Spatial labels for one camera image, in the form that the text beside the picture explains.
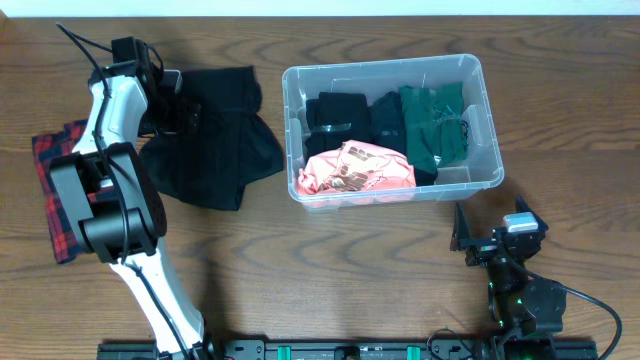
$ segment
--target red and blue plaid cloth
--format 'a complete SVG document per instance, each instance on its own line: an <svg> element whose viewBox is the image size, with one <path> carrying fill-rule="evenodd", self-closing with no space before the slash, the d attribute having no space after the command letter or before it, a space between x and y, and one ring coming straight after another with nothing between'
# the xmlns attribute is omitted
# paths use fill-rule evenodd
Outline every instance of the red and blue plaid cloth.
<svg viewBox="0 0 640 360"><path fill-rule="evenodd" d="M56 194L51 176L49 176L49 167L54 158L71 154L73 147L82 137L86 125L86 120L74 121L65 124L64 131L60 133L38 135L31 139L33 162L36 165L44 192L45 211L49 223L53 254L59 264L75 259L76 255L82 254L84 251L73 235L67 214L62 208L62 203ZM90 202L95 203L112 199L113 195L109 191L101 191L97 194L90 194L88 198Z"/></svg>

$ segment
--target black cloth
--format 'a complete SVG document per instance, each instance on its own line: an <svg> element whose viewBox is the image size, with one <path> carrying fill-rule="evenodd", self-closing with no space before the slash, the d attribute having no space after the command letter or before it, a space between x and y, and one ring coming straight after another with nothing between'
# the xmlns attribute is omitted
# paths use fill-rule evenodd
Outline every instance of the black cloth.
<svg viewBox="0 0 640 360"><path fill-rule="evenodd" d="M307 124L311 137L305 141L307 159L335 150L348 140L371 143L371 122L363 94L322 92L307 100Z"/></svg>
<svg viewBox="0 0 640 360"><path fill-rule="evenodd" d="M373 143L407 155L407 136L400 94L389 91L369 108Z"/></svg>
<svg viewBox="0 0 640 360"><path fill-rule="evenodd" d="M161 193L238 210L247 184L283 169L282 149L256 114L262 93L253 67L187 71L182 81L180 97L202 106L197 133L156 136L140 158Z"/></svg>

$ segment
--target red plaid fabric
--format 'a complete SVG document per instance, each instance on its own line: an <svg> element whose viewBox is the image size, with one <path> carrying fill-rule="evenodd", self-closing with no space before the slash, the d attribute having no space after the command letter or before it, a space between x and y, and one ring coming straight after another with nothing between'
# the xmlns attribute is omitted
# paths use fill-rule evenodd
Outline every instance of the red plaid fabric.
<svg viewBox="0 0 640 360"><path fill-rule="evenodd" d="M53 254L59 264L75 259L76 255L84 251L73 235L67 214L55 192L49 176L49 167L54 158L71 154L73 147L82 137L86 125L86 120L78 120L65 124L64 131L60 133L38 135L31 139L33 162L38 171L45 198ZM109 191L100 192L91 194L88 198L91 202L99 202L113 198L113 194Z"/></svg>

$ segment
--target plastic bin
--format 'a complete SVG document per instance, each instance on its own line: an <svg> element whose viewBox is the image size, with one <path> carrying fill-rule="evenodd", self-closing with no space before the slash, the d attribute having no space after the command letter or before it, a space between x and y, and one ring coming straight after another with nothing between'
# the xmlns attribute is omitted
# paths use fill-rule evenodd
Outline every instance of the plastic bin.
<svg viewBox="0 0 640 360"><path fill-rule="evenodd" d="M465 161L440 168L435 185L412 189L299 195L296 179L304 168L304 142L310 136L306 100L320 92L361 93L371 105L401 86L437 88L463 82L464 113L469 123ZM282 76L287 151L287 182L291 197L309 210L399 201L462 200L498 186L504 179L500 148L493 126L480 61L460 54L350 64L295 66Z"/></svg>

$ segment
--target wood grain surface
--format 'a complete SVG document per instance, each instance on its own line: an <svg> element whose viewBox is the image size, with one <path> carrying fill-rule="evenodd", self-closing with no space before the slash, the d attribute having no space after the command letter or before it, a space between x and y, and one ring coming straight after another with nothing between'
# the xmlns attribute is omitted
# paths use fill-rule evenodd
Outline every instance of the wood grain surface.
<svg viewBox="0 0 640 360"><path fill-rule="evenodd" d="M507 178L465 201L477 235L515 194L550 225L529 268L614 307L612 359L640 354L640 18L65 19L108 44L134 35L169 68L255 65L260 115L284 144L289 66L472 53L483 64ZM54 19L9 19L0 34L0 358L91 359L105 340L153 333L125 284L95 256L56 265L31 136L86 118L90 64ZM102 64L107 54L94 52ZM284 173L247 187L239 212L163 196L168 247L214 334L426 338L482 333L487 277L449 252L451 203L307 213ZM614 334L569 298L564 335Z"/></svg>

